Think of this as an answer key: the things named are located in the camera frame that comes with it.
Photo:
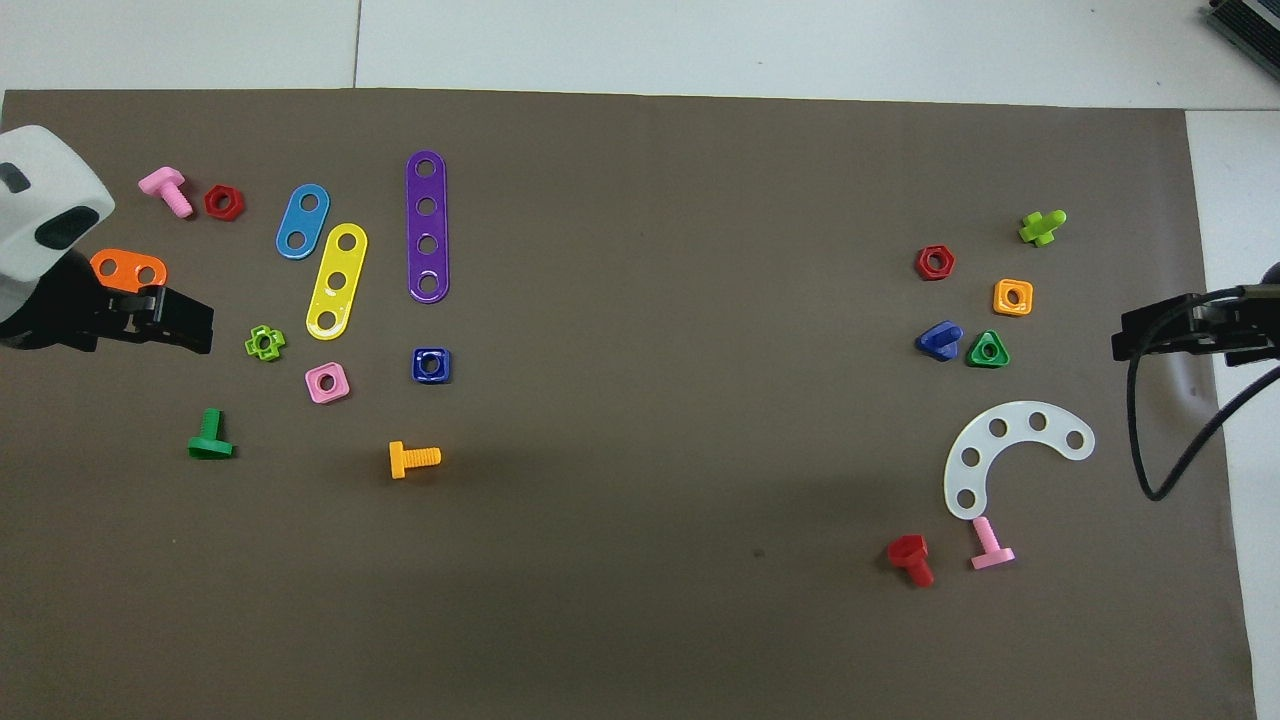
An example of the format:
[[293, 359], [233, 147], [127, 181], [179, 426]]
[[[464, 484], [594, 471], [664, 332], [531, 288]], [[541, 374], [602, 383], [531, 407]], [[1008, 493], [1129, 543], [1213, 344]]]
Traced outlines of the dark green plastic bolt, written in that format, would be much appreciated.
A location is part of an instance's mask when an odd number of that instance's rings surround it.
[[198, 433], [187, 442], [187, 452], [191, 457], [219, 460], [234, 455], [236, 446], [221, 438], [221, 418], [223, 413], [218, 407], [204, 410]]

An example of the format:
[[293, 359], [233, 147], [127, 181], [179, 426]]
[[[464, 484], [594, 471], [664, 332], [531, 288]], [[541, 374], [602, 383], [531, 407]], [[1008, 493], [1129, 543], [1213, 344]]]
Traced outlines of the orange heart-shaped plastic plate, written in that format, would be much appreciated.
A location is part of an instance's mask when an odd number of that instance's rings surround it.
[[160, 258], [124, 249], [102, 249], [90, 259], [90, 265], [101, 286], [124, 293], [140, 293], [168, 281], [168, 268]]

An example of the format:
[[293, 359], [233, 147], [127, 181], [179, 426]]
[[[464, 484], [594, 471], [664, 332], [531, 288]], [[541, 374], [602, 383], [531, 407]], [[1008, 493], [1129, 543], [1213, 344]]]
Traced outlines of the blue two-hole plastic plate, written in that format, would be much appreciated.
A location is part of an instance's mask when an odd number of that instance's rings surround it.
[[308, 258], [317, 247], [330, 209], [330, 196], [320, 184], [296, 187], [276, 229], [276, 252], [292, 261]]

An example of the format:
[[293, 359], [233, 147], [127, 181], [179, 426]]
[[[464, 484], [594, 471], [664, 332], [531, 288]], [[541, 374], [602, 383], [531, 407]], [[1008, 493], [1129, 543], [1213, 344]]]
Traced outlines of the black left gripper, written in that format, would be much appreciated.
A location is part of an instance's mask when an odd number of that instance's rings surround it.
[[164, 342], [209, 355], [214, 310], [163, 284], [106, 290], [90, 260], [68, 252], [37, 281], [0, 274], [0, 347], [92, 352], [100, 340]]

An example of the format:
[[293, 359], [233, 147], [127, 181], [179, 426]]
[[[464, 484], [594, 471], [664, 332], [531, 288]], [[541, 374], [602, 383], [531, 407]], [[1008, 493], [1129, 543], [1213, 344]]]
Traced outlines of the purple four-hole plastic plate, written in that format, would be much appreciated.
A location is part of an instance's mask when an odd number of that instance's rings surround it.
[[407, 291], [419, 304], [438, 304], [451, 287], [447, 165], [422, 149], [404, 167]]

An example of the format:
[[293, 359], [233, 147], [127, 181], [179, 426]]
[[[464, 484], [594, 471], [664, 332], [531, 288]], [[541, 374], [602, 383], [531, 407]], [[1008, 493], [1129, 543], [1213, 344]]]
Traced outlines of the red hexagonal-head plastic bolt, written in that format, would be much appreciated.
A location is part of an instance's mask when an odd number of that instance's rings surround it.
[[928, 557], [928, 544], [925, 537], [920, 534], [900, 536], [886, 548], [888, 562], [904, 571], [910, 582], [920, 588], [929, 588], [934, 584], [934, 573]]

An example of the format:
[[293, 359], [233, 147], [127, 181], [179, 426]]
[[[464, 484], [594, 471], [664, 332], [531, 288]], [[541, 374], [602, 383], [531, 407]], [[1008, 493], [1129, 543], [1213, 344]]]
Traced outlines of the light green cross-head bolt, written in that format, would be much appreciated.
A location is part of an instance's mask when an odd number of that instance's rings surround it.
[[1064, 210], [1048, 213], [1033, 211], [1021, 219], [1019, 236], [1024, 243], [1033, 243], [1036, 247], [1044, 247], [1055, 240], [1055, 231], [1068, 219]]

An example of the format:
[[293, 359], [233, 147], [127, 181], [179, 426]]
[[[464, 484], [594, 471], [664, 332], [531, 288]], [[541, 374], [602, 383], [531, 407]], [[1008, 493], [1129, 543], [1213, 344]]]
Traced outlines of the white curved five-hole plate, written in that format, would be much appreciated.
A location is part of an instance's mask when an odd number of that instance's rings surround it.
[[1094, 452], [1096, 437], [1076, 414], [1053, 404], [1019, 400], [980, 413], [959, 432], [943, 465], [943, 501], [952, 516], [970, 521], [986, 514], [992, 464], [1021, 443], [1083, 461]]

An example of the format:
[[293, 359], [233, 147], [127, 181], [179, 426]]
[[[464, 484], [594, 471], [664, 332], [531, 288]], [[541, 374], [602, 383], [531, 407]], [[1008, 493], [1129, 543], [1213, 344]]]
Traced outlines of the orange plastic toy bolt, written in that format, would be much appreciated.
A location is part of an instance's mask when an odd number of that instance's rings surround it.
[[390, 478], [403, 480], [408, 470], [440, 465], [443, 455], [438, 447], [408, 448], [402, 441], [390, 441], [388, 459]]

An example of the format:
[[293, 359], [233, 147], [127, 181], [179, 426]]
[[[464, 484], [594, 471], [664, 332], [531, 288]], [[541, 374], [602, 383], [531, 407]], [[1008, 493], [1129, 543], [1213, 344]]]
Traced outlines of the yellow three-hole plastic plate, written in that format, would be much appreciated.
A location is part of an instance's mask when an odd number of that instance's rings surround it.
[[367, 250], [367, 233], [356, 223], [329, 232], [305, 318], [312, 338], [332, 341], [346, 332]]

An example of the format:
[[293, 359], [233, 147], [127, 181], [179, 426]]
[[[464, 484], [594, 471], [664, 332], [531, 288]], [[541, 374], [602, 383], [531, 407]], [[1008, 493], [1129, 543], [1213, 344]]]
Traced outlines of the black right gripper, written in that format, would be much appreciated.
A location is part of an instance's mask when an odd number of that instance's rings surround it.
[[[1192, 300], [1196, 300], [1193, 307], [1183, 307]], [[1265, 346], [1258, 348], [1254, 325], [1266, 338]], [[1221, 355], [1228, 365], [1280, 361], [1280, 261], [1254, 284], [1175, 295], [1123, 313], [1120, 331], [1112, 334], [1112, 360], [1133, 359], [1140, 350], [1139, 341], [1147, 334], [1151, 337], [1143, 346], [1143, 355]]]

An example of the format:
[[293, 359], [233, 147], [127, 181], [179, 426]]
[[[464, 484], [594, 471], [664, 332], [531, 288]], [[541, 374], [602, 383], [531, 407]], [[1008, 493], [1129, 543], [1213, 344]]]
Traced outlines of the blue triangular-head plastic bolt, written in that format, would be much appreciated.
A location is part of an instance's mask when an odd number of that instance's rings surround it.
[[947, 363], [957, 357], [964, 336], [965, 331], [959, 324], [943, 320], [920, 333], [914, 345], [924, 355]]

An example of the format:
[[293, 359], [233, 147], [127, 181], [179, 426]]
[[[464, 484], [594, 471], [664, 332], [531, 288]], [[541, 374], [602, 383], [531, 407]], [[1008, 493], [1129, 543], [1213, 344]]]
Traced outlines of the brown table mat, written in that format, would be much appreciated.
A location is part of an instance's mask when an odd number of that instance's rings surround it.
[[[0, 348], [0, 720], [1245, 720], [1216, 439], [1147, 501], [1120, 315], [1204, 287], [1178, 110], [604, 95], [15, 92], [116, 197], [212, 351]], [[448, 174], [451, 287], [407, 291], [404, 167]], [[137, 186], [186, 176], [191, 218]], [[282, 258], [292, 191], [330, 196]], [[244, 211], [209, 217], [237, 187]], [[1044, 247], [1021, 219], [1064, 210]], [[367, 233], [346, 332], [305, 318]], [[956, 258], [923, 281], [927, 245]], [[1028, 316], [992, 309], [1001, 278]], [[915, 338], [965, 336], [940, 363]], [[282, 331], [282, 357], [244, 342]], [[982, 331], [1011, 363], [968, 366]], [[452, 354], [447, 384], [415, 348]], [[339, 363], [349, 395], [312, 404]], [[1005, 450], [974, 570], [959, 432], [1064, 407], [1091, 457]], [[229, 459], [187, 452], [223, 413]], [[388, 443], [442, 464], [389, 473]], [[886, 559], [925, 537], [915, 587]]]

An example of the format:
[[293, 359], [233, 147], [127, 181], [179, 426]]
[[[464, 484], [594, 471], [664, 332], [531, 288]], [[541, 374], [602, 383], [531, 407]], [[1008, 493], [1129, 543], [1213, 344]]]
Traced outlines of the grey ribbed device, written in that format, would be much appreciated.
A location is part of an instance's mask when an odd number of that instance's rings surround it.
[[1206, 20], [1280, 81], [1280, 0], [1210, 0]]

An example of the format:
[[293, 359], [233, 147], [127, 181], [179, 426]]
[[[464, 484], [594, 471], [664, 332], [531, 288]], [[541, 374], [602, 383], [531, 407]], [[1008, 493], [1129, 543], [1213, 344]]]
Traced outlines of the pink square plastic nut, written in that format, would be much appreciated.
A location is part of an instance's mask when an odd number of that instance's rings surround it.
[[303, 382], [312, 404], [328, 405], [349, 395], [346, 369], [339, 363], [324, 363], [308, 369]]

